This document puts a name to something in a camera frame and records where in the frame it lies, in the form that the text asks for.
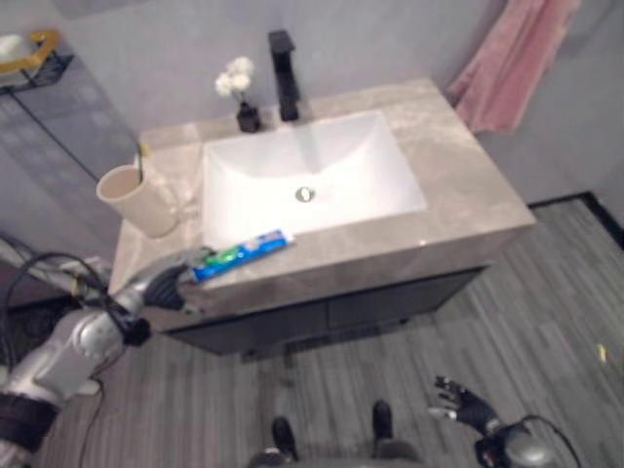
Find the marble countertop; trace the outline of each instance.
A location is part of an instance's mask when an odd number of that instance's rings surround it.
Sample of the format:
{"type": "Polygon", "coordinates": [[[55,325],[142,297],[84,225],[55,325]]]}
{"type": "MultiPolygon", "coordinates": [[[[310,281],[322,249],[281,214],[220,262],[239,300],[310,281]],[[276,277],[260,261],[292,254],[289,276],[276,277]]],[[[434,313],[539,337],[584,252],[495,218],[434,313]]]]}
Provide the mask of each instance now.
{"type": "MultiPolygon", "coordinates": [[[[272,254],[183,294],[203,316],[149,310],[156,330],[170,330],[258,310],[349,293],[485,264],[534,224],[534,218],[438,88],[427,79],[380,86],[300,105],[296,125],[381,110],[427,200],[422,212],[357,222],[296,236],[272,254]]],[[[267,130],[291,125],[263,110],[267,130]]],[[[111,290],[151,260],[202,243],[202,147],[238,136],[228,117],[145,132],[148,171],[167,179],[181,205],[169,235],[147,239],[124,221],[111,290]]]]}

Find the gray floor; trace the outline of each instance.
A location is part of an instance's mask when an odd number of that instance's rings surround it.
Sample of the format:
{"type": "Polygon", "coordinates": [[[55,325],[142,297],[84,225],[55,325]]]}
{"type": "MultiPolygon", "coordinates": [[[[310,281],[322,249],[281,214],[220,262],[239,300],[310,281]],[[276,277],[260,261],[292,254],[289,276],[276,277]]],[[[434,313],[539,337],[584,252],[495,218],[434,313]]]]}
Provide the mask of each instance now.
{"type": "MultiPolygon", "coordinates": [[[[397,432],[433,466],[476,467],[474,434],[425,413],[442,373],[510,421],[527,412],[552,418],[586,467],[622,467],[622,252],[580,202],[535,213],[539,225],[495,267],[405,327],[262,359],[217,358],[164,336],[131,350],[104,376],[85,466],[243,467],[270,443],[276,414],[292,420],[305,457],[367,455],[370,407],[383,397],[397,432]]],[[[34,466],[77,466],[95,407],[93,398],[74,400],[34,466]]]]}

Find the bathroom sink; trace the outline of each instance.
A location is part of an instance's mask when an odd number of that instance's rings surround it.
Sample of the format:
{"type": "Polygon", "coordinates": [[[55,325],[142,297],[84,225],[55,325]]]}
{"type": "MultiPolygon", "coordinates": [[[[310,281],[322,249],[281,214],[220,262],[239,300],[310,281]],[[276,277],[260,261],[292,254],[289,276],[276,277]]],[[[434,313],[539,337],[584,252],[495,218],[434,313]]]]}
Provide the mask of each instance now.
{"type": "Polygon", "coordinates": [[[204,147],[204,241],[224,248],[424,210],[382,112],[320,120],[204,147]]]}

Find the black vase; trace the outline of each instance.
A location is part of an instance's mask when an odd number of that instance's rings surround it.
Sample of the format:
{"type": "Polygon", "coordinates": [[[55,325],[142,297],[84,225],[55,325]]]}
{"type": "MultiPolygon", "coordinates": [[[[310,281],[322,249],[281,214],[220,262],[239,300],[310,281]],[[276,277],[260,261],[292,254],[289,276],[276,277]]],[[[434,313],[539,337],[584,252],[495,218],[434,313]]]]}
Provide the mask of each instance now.
{"type": "Polygon", "coordinates": [[[241,102],[241,108],[236,114],[238,126],[241,132],[254,134],[260,130],[260,115],[255,107],[251,107],[246,102],[241,102]]]}

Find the dark cabinet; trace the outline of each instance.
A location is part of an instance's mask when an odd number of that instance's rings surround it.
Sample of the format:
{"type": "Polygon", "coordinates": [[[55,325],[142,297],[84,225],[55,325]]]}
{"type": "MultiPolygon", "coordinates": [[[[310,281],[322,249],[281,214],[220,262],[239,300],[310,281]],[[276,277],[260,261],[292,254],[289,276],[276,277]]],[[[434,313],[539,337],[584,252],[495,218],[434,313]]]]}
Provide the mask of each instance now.
{"type": "Polygon", "coordinates": [[[330,329],[399,321],[430,312],[462,289],[477,273],[454,273],[333,298],[328,304],[330,329]]]}
{"type": "Polygon", "coordinates": [[[398,322],[431,312],[461,290],[483,268],[353,292],[324,300],[170,331],[170,335],[216,354],[323,336],[331,332],[398,322]]]}
{"type": "Polygon", "coordinates": [[[256,312],[170,335],[216,354],[251,351],[327,332],[325,302],[256,312]]]}

